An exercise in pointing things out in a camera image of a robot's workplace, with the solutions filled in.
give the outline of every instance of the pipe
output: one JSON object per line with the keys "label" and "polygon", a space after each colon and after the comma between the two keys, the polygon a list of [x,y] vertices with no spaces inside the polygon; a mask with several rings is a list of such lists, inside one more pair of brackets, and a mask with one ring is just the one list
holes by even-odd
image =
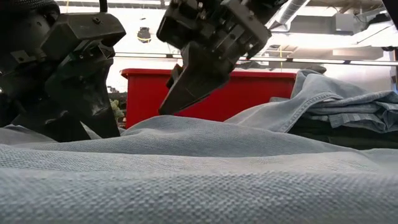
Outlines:
{"label": "pipe", "polygon": [[305,7],[309,2],[310,0],[290,0],[278,12],[278,16],[275,21],[280,25],[292,22],[292,20],[297,16],[299,9]]}

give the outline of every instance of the cable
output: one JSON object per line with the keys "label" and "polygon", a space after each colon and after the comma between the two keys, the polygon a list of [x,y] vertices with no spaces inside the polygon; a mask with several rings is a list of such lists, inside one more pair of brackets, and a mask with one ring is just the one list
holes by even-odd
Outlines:
{"label": "cable", "polygon": [[107,0],[99,0],[99,11],[100,12],[108,12],[108,1]]}
{"label": "cable", "polygon": [[362,21],[360,18],[359,18],[359,16],[357,16],[356,14],[354,14],[354,16],[356,17],[356,19],[359,21],[359,22],[362,22],[362,23],[365,23],[365,24],[367,24],[368,22],[364,22],[364,21]]}

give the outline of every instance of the light blue denim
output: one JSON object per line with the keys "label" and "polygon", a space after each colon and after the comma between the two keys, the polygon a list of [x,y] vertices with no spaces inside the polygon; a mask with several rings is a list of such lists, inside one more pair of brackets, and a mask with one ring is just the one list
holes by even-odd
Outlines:
{"label": "light blue denim", "polygon": [[303,116],[327,121],[332,128],[343,125],[378,133],[398,130],[397,93],[373,93],[311,70],[297,73],[290,99],[274,98],[271,102],[226,122],[286,133]]}
{"label": "light blue denim", "polygon": [[2,128],[0,223],[397,223],[397,150],[284,133],[311,105],[351,97],[317,77],[302,89],[324,91],[237,124],[159,116],[120,138],[68,143]]}

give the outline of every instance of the ceiling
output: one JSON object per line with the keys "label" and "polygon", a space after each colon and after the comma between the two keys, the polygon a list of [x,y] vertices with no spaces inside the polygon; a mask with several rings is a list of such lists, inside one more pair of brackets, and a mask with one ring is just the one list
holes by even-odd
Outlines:
{"label": "ceiling", "polygon": [[[97,7],[96,0],[71,0],[60,1],[56,0],[59,5],[69,7]],[[160,9],[162,8],[160,0],[145,0],[145,4],[135,3],[139,1],[131,0],[108,0],[110,7],[116,8],[149,8]],[[325,8],[335,8],[332,10],[334,13],[361,13],[377,9],[382,6],[381,0],[311,0],[307,6],[319,6]],[[328,58],[328,59],[347,59],[347,60],[375,60],[383,56],[383,50],[379,47],[358,47],[355,49],[308,49],[303,47],[296,47],[291,45],[275,45],[268,46],[263,52],[264,56],[267,54],[271,57],[294,57],[294,58]]]}

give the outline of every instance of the stack of clothes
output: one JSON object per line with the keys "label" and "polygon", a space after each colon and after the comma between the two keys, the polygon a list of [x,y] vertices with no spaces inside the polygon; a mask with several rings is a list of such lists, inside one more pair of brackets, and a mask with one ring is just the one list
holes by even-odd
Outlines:
{"label": "stack of clothes", "polygon": [[393,91],[372,93],[302,70],[291,98],[273,98],[271,102],[227,122],[355,149],[398,149],[398,96]]}

